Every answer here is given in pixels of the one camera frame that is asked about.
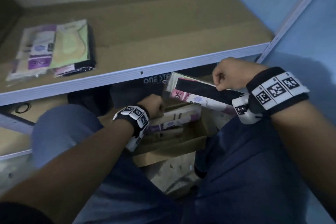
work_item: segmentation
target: black garment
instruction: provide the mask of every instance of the black garment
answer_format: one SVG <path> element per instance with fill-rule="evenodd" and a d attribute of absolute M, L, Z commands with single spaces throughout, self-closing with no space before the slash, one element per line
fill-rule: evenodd
<path fill-rule="evenodd" d="M 41 211 L 18 203 L 0 203 L 0 222 L 4 224 L 54 224 Z"/>

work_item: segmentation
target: finger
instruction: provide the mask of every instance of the finger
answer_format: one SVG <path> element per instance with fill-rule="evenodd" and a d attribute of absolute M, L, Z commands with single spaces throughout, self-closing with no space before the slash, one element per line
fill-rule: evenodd
<path fill-rule="evenodd" d="M 222 74 L 221 69 L 219 68 L 219 66 L 216 66 L 212 72 L 212 79 L 215 85 L 221 83 L 221 74 Z"/>
<path fill-rule="evenodd" d="M 229 88 L 229 83 L 228 83 L 227 80 L 225 80 L 225 79 L 222 78 L 220 80 L 220 83 L 216 86 L 216 89 L 218 91 L 222 91 L 222 90 L 226 90 L 227 88 Z"/>

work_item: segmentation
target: jeans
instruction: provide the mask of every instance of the jeans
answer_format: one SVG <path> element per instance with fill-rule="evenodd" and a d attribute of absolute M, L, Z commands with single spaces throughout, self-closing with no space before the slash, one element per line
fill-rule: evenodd
<path fill-rule="evenodd" d="M 31 135 L 35 165 L 101 128 L 80 105 L 47 111 Z M 233 118 L 207 139 L 195 166 L 207 175 L 191 198 L 177 203 L 122 154 L 74 223 L 305 223 L 307 187 L 269 120 L 244 125 Z"/>

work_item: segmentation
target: pants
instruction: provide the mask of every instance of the pants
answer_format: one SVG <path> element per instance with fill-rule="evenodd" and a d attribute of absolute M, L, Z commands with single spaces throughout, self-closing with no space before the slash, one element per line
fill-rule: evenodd
<path fill-rule="evenodd" d="M 79 105 L 47 111 L 31 135 L 35 165 L 101 128 Z M 243 125 L 233 118 L 208 138 L 195 165 L 207 175 L 192 198 L 177 203 L 122 154 L 74 223 L 305 223 L 307 187 L 269 120 Z"/>

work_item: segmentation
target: shelf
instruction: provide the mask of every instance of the shelf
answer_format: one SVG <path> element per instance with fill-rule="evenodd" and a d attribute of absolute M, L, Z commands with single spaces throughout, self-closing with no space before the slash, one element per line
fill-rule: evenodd
<path fill-rule="evenodd" d="M 45 75 L 6 87 L 0 105 L 262 53 L 272 33 L 239 0 L 100 0 L 25 11 L 0 47 L 0 65 L 15 58 L 24 28 L 87 19 L 95 38 L 95 70 L 65 78 Z"/>

